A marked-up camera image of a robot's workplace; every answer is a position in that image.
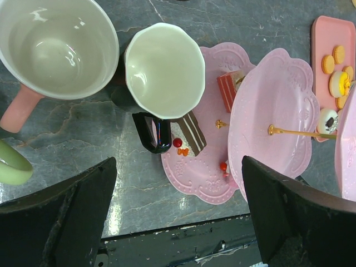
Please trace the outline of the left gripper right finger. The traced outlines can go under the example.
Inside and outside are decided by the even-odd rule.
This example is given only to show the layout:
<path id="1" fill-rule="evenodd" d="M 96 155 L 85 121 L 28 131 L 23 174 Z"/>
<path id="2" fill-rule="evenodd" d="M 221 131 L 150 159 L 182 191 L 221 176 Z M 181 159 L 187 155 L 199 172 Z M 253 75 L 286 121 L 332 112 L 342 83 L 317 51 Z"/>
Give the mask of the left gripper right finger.
<path id="1" fill-rule="evenodd" d="M 355 266 L 355 202 L 244 156 L 245 192 L 263 263 Z"/>

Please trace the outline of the red layered cake slice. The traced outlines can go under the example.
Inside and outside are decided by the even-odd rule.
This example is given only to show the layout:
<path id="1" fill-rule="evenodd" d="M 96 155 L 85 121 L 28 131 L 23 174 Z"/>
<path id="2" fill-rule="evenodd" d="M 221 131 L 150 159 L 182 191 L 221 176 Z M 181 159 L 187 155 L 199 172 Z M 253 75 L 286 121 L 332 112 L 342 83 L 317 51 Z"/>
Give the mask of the red layered cake slice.
<path id="1" fill-rule="evenodd" d="M 232 110 L 235 96 L 244 78 L 245 73 L 240 70 L 226 73 L 216 79 L 227 113 Z"/>

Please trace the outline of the pink striped cake slice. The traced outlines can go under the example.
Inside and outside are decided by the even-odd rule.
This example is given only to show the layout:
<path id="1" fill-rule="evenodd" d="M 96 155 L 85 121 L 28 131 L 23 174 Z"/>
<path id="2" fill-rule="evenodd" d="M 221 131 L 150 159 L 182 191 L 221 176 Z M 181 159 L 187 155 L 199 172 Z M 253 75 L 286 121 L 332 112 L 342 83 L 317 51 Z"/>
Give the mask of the pink striped cake slice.
<path id="1" fill-rule="evenodd" d="M 238 188 L 237 183 L 232 177 L 228 160 L 220 163 L 220 170 L 223 172 L 223 177 L 226 183 L 233 188 Z"/>

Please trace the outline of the chocolate cake slice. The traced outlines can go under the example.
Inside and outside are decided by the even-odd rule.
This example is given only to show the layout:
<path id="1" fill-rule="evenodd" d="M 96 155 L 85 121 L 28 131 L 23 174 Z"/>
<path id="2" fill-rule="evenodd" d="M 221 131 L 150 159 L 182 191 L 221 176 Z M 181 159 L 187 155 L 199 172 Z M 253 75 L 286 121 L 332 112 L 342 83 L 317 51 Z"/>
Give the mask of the chocolate cake slice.
<path id="1" fill-rule="evenodd" d="M 193 111 L 171 120 L 172 145 L 179 156 L 196 157 L 207 145 Z"/>

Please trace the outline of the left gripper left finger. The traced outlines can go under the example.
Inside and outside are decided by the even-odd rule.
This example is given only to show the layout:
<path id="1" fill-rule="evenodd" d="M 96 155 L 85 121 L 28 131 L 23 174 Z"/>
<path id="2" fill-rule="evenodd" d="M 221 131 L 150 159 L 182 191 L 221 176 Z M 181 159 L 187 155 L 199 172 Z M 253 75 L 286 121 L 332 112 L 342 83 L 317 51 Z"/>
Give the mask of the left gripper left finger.
<path id="1" fill-rule="evenodd" d="M 114 157 L 1 204 L 1 266 L 94 266 L 116 183 Z"/>

